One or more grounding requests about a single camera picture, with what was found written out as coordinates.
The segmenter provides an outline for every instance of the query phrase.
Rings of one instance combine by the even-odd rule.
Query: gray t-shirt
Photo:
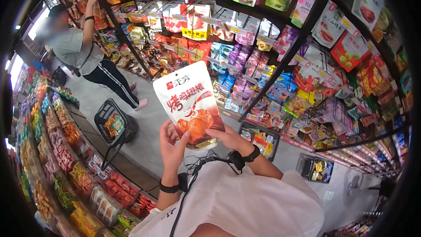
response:
[[[78,68],[81,75],[88,75],[102,61],[104,52],[92,42],[93,48],[89,55],[92,45],[83,45],[82,40],[83,30],[71,28],[68,32],[57,35],[49,42],[49,45],[53,46],[53,51],[61,62]]]

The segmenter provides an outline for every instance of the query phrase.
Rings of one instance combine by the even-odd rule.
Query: gray floor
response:
[[[136,82],[136,91],[140,98],[147,97],[149,105],[140,112],[135,112],[127,103],[121,100],[115,93],[98,84],[89,82],[83,77],[68,77],[66,87],[80,101],[80,111],[88,121],[95,126],[94,115],[101,104],[108,98],[113,98],[118,106],[133,116],[139,123],[139,135],[133,142],[123,145],[121,153],[132,161],[136,166],[148,172],[155,178],[160,178],[163,172],[161,155],[159,150],[159,128],[168,116],[162,108],[153,87],[150,83],[143,81],[126,71],[122,71],[128,82]],[[222,120],[233,129],[239,129],[239,123],[235,120],[221,115]],[[213,150],[221,157],[226,156],[229,150],[224,145],[219,144]],[[281,141],[275,156],[274,164],[281,170],[287,171],[297,168],[300,154],[310,154],[308,151],[297,148]],[[186,156],[200,156],[200,151],[186,150]],[[350,196],[346,195],[348,183],[353,182],[358,185],[352,190]],[[371,176],[363,175],[358,171],[345,166],[335,164],[332,178],[329,184],[308,182],[308,185],[323,199],[325,192],[334,192],[331,200],[324,200],[325,222],[320,230],[319,236],[326,231],[339,228],[360,218],[362,212],[371,211],[377,202],[378,191],[369,191],[368,187],[380,184],[380,180]]]

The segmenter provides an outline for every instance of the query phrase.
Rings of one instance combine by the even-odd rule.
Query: person's right hand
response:
[[[242,138],[228,125],[224,124],[225,132],[216,129],[206,129],[206,133],[212,137],[220,139],[224,145],[235,151],[238,151],[242,156],[249,156],[254,151],[254,146]]]
[[[87,0],[87,3],[86,3],[86,8],[93,8],[93,6],[95,5],[95,3],[97,2],[98,0]]]

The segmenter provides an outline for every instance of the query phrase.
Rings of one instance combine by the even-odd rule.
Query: pink slipper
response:
[[[145,106],[148,105],[148,98],[139,100],[139,106],[134,108],[135,111],[139,111],[140,109],[144,108]]]
[[[135,82],[131,82],[131,83],[129,84],[129,88],[130,88],[130,91],[133,91],[133,90],[134,90],[134,88],[136,88],[136,83],[135,83]]]

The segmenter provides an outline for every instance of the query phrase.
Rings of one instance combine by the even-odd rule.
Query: person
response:
[[[189,140],[180,138],[171,120],[160,129],[164,172],[156,208],[129,237],[272,237],[316,236],[323,225],[322,200],[296,171],[282,173],[262,154],[234,172],[223,161],[206,162],[180,200],[177,171]],[[255,147],[224,124],[225,132],[207,129],[242,157]]]
[[[136,84],[128,84],[114,63],[93,41],[93,7],[98,0],[88,0],[81,29],[68,27],[69,13],[66,6],[59,4],[51,8],[48,17],[36,29],[37,37],[46,45],[52,46],[56,57],[64,64],[79,69],[88,81],[106,85],[120,98],[138,111],[148,104],[148,99],[139,100],[132,90]]]

